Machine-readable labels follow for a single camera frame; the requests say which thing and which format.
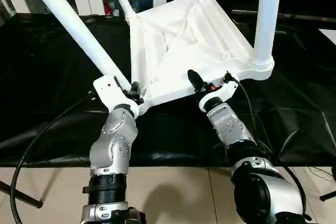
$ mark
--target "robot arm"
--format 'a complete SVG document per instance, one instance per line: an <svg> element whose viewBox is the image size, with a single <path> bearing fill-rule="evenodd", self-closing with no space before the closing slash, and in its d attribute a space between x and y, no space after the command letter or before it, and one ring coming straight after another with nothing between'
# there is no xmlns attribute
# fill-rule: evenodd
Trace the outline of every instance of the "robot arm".
<svg viewBox="0 0 336 224"><path fill-rule="evenodd" d="M245 223L306 223L299 192L273 167L244 123L223 102L237 85L230 82L217 88L203 82L192 70L188 76L196 92L205 89L207 93L199 107L206 112L225 145L232 166L236 210L242 220Z"/></svg>
<svg viewBox="0 0 336 224"><path fill-rule="evenodd" d="M137 102L141 103L138 85L134 83L130 92L123 92L111 75L93 84L110 113L90 150L91 179L89 186L83 188L89 200L83 207L81 224L124 224L129 219L145 223L144 214L129 208L125 200L131 147L138 134L135 124L139 114Z"/></svg>

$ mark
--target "tile floor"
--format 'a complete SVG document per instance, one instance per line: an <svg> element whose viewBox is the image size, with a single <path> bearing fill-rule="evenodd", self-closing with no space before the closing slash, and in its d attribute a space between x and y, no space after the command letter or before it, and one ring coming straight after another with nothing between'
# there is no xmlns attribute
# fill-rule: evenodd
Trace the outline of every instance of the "tile floor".
<svg viewBox="0 0 336 224"><path fill-rule="evenodd" d="M280 168L289 181L289 175ZM336 182L321 171L306 167L292 168L307 194L307 214L311 223L336 223L336 198L321 202L319 196L336 190ZM14 169L0 168L0 180L10 183ZM37 199L44 206L35 209L17 201L24 224L80 223L82 206L87 195L87 168L23 169L17 188ZM230 170L225 168L131 167L128 174L127 200L146 213L153 223L243 223L235 211ZM12 224L9 196L0 193L0 223Z"/></svg>

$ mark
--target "metal stand leg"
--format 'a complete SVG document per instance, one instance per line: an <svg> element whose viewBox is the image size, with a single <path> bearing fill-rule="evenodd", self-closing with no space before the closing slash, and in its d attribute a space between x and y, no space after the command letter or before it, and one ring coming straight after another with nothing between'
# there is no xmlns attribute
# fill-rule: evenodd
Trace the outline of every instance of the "metal stand leg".
<svg viewBox="0 0 336 224"><path fill-rule="evenodd" d="M332 169L331 169L331 173L332 173L332 176L334 177L335 181L336 181L336 166L334 166ZM328 194L325 194L325 195L322 195L320 196L320 200L322 201L326 201L327 199L331 199L333 197L336 197L336 191L333 191L331 193L328 193Z"/></svg>
<svg viewBox="0 0 336 224"><path fill-rule="evenodd" d="M2 191L7 195L10 195L11 194L10 188L11 187L9 185L0 181L0 191ZM31 198L31 196L28 196L18 190L15 190L15 198L36 208L41 208L43 206L42 201Z"/></svg>
<svg viewBox="0 0 336 224"><path fill-rule="evenodd" d="M327 199L331 199L333 197L336 197L336 191L320 196L320 200L326 201Z"/></svg>

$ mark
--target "black plastic sheet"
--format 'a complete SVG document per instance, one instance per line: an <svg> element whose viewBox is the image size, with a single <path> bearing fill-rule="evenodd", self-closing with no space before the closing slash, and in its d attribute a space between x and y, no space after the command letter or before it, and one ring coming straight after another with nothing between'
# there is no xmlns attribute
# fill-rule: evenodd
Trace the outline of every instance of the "black plastic sheet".
<svg viewBox="0 0 336 224"><path fill-rule="evenodd" d="M83 20L130 80L128 25L108 17ZM235 21L253 42L255 21ZM272 76L242 82L254 109L257 138L287 165L334 166L336 46L316 27L278 23ZM93 90L101 73L51 15L16 15L0 28L0 41L0 166L15 166L34 136ZM251 130L242 91L229 103ZM89 166L90 147L107 115L99 99L81 104L41 137L27 166ZM137 127L131 166L228 165L194 95L150 108Z"/></svg>

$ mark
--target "red object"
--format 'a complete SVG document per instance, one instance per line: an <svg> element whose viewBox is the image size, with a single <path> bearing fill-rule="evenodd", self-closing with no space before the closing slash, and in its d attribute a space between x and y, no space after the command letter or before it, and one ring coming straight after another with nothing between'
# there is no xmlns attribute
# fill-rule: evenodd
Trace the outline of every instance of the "red object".
<svg viewBox="0 0 336 224"><path fill-rule="evenodd" d="M112 12L109 8L109 5L107 3L107 0L103 0L103 5L104 5L104 12L105 12L105 15L112 15Z"/></svg>

